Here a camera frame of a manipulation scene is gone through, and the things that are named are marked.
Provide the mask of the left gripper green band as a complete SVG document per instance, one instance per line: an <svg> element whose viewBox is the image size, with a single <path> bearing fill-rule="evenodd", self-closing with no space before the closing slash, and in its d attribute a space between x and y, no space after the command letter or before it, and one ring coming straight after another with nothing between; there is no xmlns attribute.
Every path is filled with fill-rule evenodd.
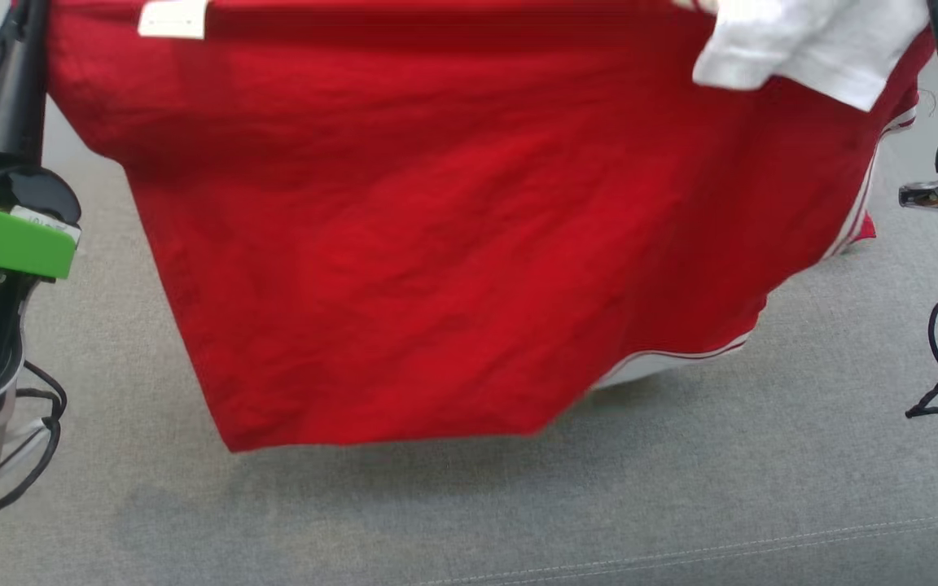
<svg viewBox="0 0 938 586"><path fill-rule="evenodd" d="M49 1L18 1L0 23L0 153L42 157ZM70 274L81 204L59 174L0 155L0 394L24 360L22 325L42 282Z"/></svg>

